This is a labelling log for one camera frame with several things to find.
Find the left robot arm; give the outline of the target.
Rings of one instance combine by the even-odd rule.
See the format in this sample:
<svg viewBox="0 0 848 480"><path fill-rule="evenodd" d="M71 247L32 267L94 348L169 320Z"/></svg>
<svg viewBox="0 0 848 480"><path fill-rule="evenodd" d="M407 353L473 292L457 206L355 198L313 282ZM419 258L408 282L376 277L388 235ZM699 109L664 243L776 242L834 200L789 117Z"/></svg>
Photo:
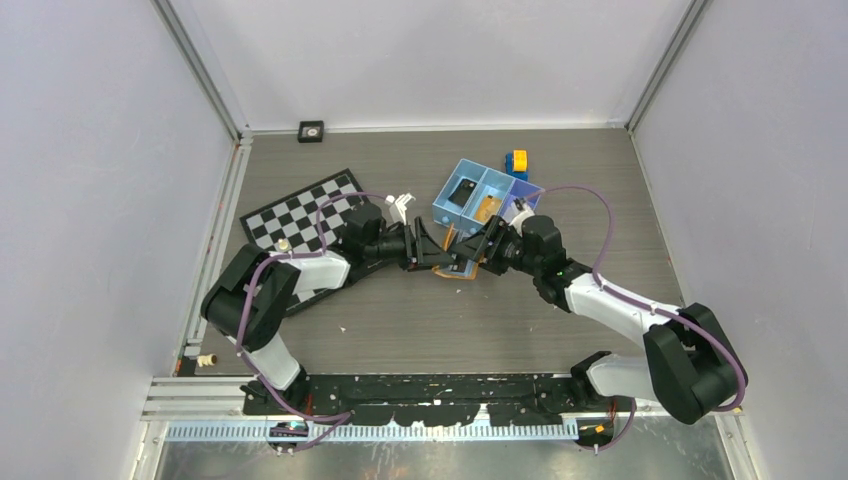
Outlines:
<svg viewBox="0 0 848 480"><path fill-rule="evenodd" d="M382 263L418 271L451 262L421 218L407 224L396 216L388 222L377 205L365 202L344 214L336 241L322 252L271 253L243 246L205 295L200 314L233 339L238 353L270 384L270 403L293 414L307 398L301 382L305 369L279 334L293 297L349 287Z"/></svg>

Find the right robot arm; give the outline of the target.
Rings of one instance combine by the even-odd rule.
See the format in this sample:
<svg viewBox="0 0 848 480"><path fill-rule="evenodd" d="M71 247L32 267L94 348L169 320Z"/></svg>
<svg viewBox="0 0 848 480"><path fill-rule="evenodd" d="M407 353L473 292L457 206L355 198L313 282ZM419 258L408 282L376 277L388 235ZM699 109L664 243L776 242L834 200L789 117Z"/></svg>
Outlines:
<svg viewBox="0 0 848 480"><path fill-rule="evenodd" d="M636 357L598 353L574 366L570 392L580 408L596 410L610 397L632 397L657 402L691 425L743 400L747 373L708 307L655 302L606 280L568 256L551 218L536 215L513 225L493 217L449 251L496 275L528 274L547 303L641 347Z"/></svg>

